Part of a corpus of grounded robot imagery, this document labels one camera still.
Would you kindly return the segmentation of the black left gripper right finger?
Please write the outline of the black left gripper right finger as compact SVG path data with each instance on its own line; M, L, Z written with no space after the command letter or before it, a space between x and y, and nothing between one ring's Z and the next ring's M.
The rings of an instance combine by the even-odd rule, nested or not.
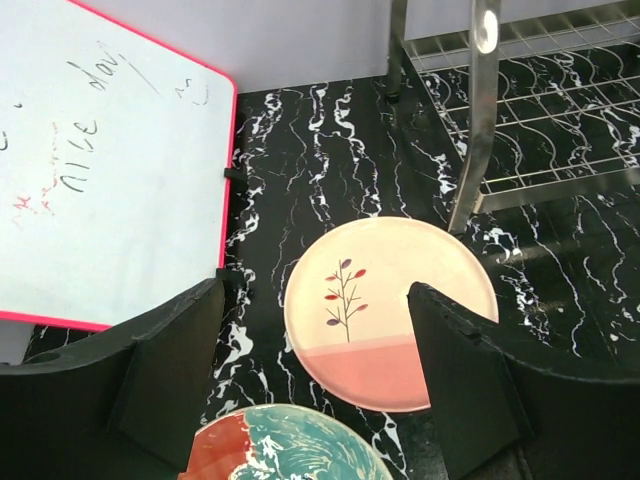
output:
M416 282L408 306L452 479L635 479L639 374L576 357Z

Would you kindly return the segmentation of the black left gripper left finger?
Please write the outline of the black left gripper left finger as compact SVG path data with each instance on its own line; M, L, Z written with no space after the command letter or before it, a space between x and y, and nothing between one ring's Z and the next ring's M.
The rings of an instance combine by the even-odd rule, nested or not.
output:
M188 464L225 304L207 279L1 369L5 479L174 479Z

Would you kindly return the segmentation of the red teal glazed plate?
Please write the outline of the red teal glazed plate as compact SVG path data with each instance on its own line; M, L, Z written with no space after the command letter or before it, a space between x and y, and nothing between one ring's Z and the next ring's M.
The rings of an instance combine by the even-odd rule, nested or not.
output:
M246 407L195 435L181 479L376 479L392 477L373 448L321 412L291 404Z

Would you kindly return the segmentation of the pink cream tree plate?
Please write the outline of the pink cream tree plate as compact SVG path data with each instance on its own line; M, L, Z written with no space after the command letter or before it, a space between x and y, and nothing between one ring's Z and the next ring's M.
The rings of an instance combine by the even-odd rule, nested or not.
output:
M493 285L476 256L446 231L392 216L325 233L288 280L284 321L311 377L336 397L373 411L430 405L407 295L427 283L498 321Z

